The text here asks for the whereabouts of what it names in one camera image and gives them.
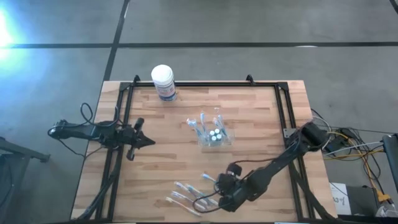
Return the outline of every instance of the concrete floor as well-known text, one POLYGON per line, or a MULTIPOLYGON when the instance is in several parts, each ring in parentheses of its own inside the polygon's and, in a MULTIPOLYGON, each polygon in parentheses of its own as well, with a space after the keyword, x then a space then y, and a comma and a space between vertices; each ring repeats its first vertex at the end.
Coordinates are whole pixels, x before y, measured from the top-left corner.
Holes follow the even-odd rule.
MULTIPOLYGON (((18 44, 111 43, 123 0, 0 1, 0 32, 18 44)), ((397 41, 389 1, 133 0, 121 42, 397 41)), ((110 49, 0 49, 0 136, 50 153, 32 161, 7 223, 68 220, 82 160, 46 131, 60 118, 81 121, 95 107, 110 49)), ((397 47, 119 49, 111 80, 150 79, 170 65, 176 80, 305 80, 311 106, 334 126, 395 131, 397 47)), ((365 141, 380 134, 362 133, 365 141)), ((69 139, 80 153, 86 141, 69 139)), ((384 154, 384 190, 398 201, 384 154)), ((332 182, 369 185, 358 162, 326 162, 332 182)))

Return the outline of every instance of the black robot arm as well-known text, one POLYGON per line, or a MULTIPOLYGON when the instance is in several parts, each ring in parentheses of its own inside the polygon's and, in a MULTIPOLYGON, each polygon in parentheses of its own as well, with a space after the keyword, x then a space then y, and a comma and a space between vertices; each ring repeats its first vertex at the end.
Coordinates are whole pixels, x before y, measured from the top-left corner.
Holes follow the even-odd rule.
MULTIPOLYGON (((217 180, 217 187, 221 195, 218 205, 223 210, 235 212, 246 200, 254 201, 266 192, 269 183, 284 167, 293 162, 298 156, 308 151, 317 151, 327 140, 327 135, 313 123, 308 123, 297 130, 287 140, 287 149, 268 165, 250 171, 245 177, 239 179, 242 168, 235 163, 228 166, 225 174, 220 174, 217 180)), ((294 179, 307 194, 314 208, 322 218, 334 219, 320 205, 315 196, 311 193, 297 171, 294 172, 294 179)))
POLYGON ((150 146, 155 142, 142 132, 143 118, 138 118, 134 127, 130 124, 116 124, 114 121, 102 121, 90 124, 72 124, 66 120, 57 122, 49 129, 49 136, 54 139, 79 138, 96 141, 102 146, 114 149, 122 144, 130 145, 127 152, 129 160, 134 159, 134 150, 150 146))

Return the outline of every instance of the wooden tabletop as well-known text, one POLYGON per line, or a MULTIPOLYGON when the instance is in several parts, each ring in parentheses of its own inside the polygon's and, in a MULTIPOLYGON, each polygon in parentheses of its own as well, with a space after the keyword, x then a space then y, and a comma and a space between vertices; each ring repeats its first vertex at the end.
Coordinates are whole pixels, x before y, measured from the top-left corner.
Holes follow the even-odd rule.
MULTIPOLYGON (((296 122, 300 126, 312 118, 304 82, 288 83, 296 122)), ((113 119, 119 84, 104 82, 96 121, 113 119)), ((175 181, 190 184, 209 194, 213 192, 213 184, 202 179, 202 173, 217 178, 230 162, 276 157, 284 150, 273 88, 179 87, 177 100, 173 102, 161 101, 154 87, 135 88, 129 124, 134 124, 138 117, 145 119, 142 130, 156 141, 156 145, 136 150, 132 162, 123 157, 114 222, 297 221, 287 168, 272 179, 266 193, 254 202, 245 202, 234 213, 218 210, 196 217, 165 201, 172 190, 188 195, 176 188, 175 181), (210 124, 215 108, 220 108, 226 126, 234 131, 235 141, 228 147, 202 149, 186 120, 195 118, 199 121, 199 114, 204 111, 210 124)), ((98 147, 97 142, 91 142, 87 153, 98 147)), ((98 193, 105 157, 106 151, 103 150, 85 161, 72 218, 79 216, 98 193)), ((307 153, 304 160, 312 192, 326 210, 336 216, 321 153, 307 153)), ((243 174, 266 164, 241 164, 243 174)))

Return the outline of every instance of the yellow cable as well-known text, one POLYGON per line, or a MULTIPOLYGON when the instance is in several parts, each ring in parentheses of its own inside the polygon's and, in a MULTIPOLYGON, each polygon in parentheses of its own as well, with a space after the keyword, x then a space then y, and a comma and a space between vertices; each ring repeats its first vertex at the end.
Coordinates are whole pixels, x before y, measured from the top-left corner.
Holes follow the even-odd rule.
MULTIPOLYGON (((329 134, 337 134, 337 135, 343 136, 344 138, 346 138, 346 139, 348 140, 348 142, 349 142, 352 146, 355 146, 355 144, 352 142, 352 140, 351 140, 349 137, 345 136, 344 134, 337 133, 337 132, 333 132, 333 131, 330 131, 330 132, 328 132, 328 133, 329 133, 329 134)), ((368 175, 368 177, 369 177, 369 181, 370 181, 372 187, 376 189, 377 198, 379 199, 379 202, 383 202, 383 201, 385 201, 385 200, 391 199, 390 196, 389 196, 388 194, 383 194, 383 193, 377 188, 376 184, 374 184, 373 179, 372 179, 372 177, 371 177, 371 170, 370 170, 370 167, 369 167, 369 164, 368 164, 367 160, 364 158, 362 152, 361 152, 359 149, 356 149, 356 150, 357 150, 358 154, 361 156, 363 162, 365 163, 366 169, 368 170, 367 175, 368 175)))
MULTIPOLYGON (((382 151, 384 151, 384 149, 378 149, 378 150, 369 152, 366 155, 375 154, 377 152, 382 152, 382 151)), ((323 159, 323 160, 332 160, 332 159, 339 159, 339 158, 346 158, 346 157, 353 157, 353 156, 362 156, 362 154, 350 154, 350 155, 344 155, 344 156, 335 156, 333 158, 326 158, 326 159, 323 159)))

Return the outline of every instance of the white plastic jar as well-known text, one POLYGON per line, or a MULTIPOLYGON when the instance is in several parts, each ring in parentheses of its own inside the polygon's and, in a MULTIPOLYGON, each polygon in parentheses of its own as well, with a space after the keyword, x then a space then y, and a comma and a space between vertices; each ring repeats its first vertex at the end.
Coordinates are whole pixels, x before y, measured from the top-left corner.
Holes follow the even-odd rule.
POLYGON ((158 65, 150 74, 159 98, 164 101, 176 99, 173 70, 167 65, 158 65))

